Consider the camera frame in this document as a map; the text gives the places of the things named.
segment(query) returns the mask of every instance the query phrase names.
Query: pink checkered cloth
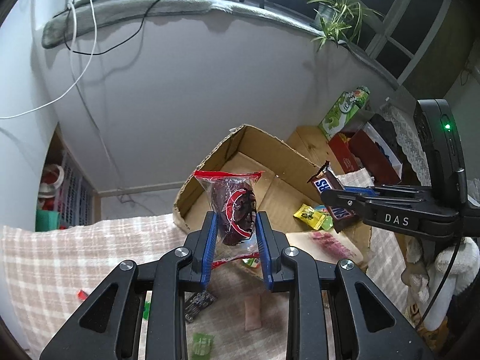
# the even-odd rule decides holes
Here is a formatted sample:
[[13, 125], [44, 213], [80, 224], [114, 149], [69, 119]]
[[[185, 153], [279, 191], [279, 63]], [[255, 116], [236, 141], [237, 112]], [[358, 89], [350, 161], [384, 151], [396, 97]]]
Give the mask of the pink checkered cloth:
[[[345, 185], [365, 186], [365, 174], [348, 175]], [[4, 227], [0, 258], [13, 306], [37, 359], [49, 340], [80, 305], [79, 290], [90, 293], [121, 261], [138, 264], [159, 259], [183, 245], [185, 234], [172, 215], [102, 221], [92, 226], [47, 233]], [[400, 281], [405, 268], [393, 233], [373, 229], [372, 256], [367, 274], [399, 308], [404, 310], [406, 286]], [[193, 333], [214, 335], [212, 360], [283, 360], [287, 344], [288, 298], [271, 294], [263, 283], [233, 264], [213, 270], [208, 288], [218, 300], [187, 324]], [[244, 298], [262, 295], [262, 328], [244, 331]], [[327, 329], [331, 325], [326, 311]], [[144, 359], [146, 321], [143, 321], [139, 359]], [[334, 359], [333, 339], [329, 354]]]

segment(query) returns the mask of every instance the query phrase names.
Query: red box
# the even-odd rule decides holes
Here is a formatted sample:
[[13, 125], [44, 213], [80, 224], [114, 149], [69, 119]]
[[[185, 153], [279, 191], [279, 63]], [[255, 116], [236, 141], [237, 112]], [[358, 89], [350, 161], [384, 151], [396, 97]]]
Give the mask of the red box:
[[355, 161], [355, 157], [351, 153], [348, 145], [338, 133], [335, 134], [330, 141], [328, 141], [328, 146], [330, 146], [330, 149], [332, 149], [333, 154], [337, 158], [338, 162], [340, 162], [340, 166], [345, 173], [356, 172], [357, 170], [360, 170], [357, 161]]
[[365, 131], [360, 130], [349, 140], [349, 148], [375, 177], [375, 184], [398, 184], [400, 182], [400, 178], [387, 157]]

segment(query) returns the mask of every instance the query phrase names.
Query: green object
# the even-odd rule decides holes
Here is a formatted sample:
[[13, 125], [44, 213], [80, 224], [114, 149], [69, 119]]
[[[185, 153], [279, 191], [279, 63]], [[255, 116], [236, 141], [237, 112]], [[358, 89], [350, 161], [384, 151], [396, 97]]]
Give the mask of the green object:
[[323, 4], [333, 9], [328, 15], [323, 15], [325, 9], [317, 10], [317, 17], [314, 25], [323, 32], [323, 35], [312, 39], [318, 41], [320, 50], [327, 40], [333, 40], [336, 44], [339, 41], [353, 42], [359, 40], [362, 30], [363, 18], [369, 13], [381, 16], [380, 12], [367, 8], [360, 3], [360, 0], [307, 0], [307, 4]]
[[368, 101], [370, 91], [367, 87], [359, 86], [353, 92], [343, 92], [322, 122], [318, 125], [325, 138], [331, 140], [354, 117]]
[[330, 230], [333, 226], [333, 220], [330, 215], [327, 215], [327, 218], [325, 221], [322, 223], [322, 229], [323, 230]]
[[203, 333], [193, 334], [192, 360], [210, 360], [214, 336]]
[[243, 259], [242, 261], [246, 266], [249, 266], [251, 268], [256, 268], [260, 265], [260, 259], [259, 258]]
[[57, 211], [37, 210], [35, 231], [57, 230], [60, 227], [60, 213]]
[[150, 315], [150, 302], [145, 302], [145, 307], [143, 308], [143, 319], [148, 321], [148, 316]]

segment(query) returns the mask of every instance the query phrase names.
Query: white plush toy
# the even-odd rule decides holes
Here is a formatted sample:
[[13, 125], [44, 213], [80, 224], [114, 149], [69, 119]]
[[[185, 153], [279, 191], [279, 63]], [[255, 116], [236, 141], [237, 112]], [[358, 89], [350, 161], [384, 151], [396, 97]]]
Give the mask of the white plush toy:
[[[409, 273], [411, 294], [418, 303], [421, 315], [424, 314], [440, 285], [443, 275], [445, 274], [452, 258], [454, 249], [454, 246], [450, 246], [440, 252], [436, 257], [435, 262], [430, 264], [426, 271], [422, 272], [422, 270], [417, 269], [415, 272]], [[421, 256], [421, 245], [416, 239], [410, 239], [407, 244], [407, 262], [414, 263], [415, 265], [421, 264]], [[477, 276], [479, 268], [479, 248], [472, 238], [465, 237], [460, 244], [452, 270], [448, 274], [448, 278], [443, 284], [435, 303], [423, 322], [427, 330], [436, 330], [441, 325], [448, 311], [452, 296], [459, 295], [467, 289]]]

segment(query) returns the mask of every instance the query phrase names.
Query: green leaves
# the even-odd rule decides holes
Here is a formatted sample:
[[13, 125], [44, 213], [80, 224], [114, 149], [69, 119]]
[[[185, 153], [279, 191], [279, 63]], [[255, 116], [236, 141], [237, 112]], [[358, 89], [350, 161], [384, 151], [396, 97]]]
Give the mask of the green leaves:
[[[312, 42], [318, 42], [318, 50], [325, 45], [327, 40], [333, 40], [337, 43], [340, 40], [348, 40], [353, 42], [355, 39], [359, 40], [363, 17], [373, 13], [381, 16], [382, 14], [365, 7], [360, 0], [307, 0], [307, 4], [324, 4], [331, 7], [334, 11], [332, 19], [326, 21], [323, 16], [315, 9], [320, 21], [320, 27], [323, 31], [323, 36], [318, 36], [312, 39]], [[347, 37], [346, 32], [353, 27], [351, 35]]]

